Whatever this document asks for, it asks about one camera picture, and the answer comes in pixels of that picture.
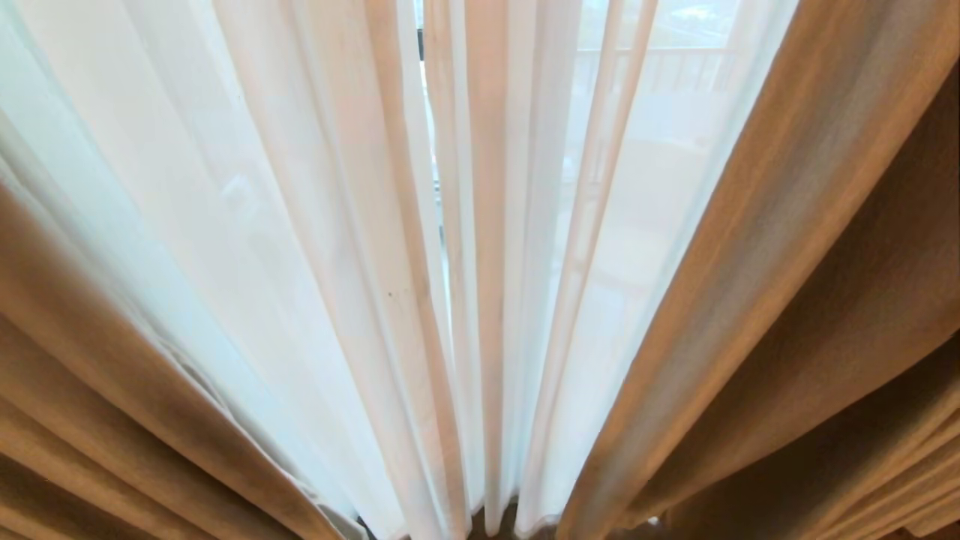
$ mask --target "tan curtain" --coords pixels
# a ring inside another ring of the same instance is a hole
[[[0,530],[339,538],[71,255],[0,189]]]
[[[960,327],[955,76],[917,126],[956,62],[958,11],[801,2],[578,478],[563,538],[660,514]],[[749,531],[731,537],[780,538]]]

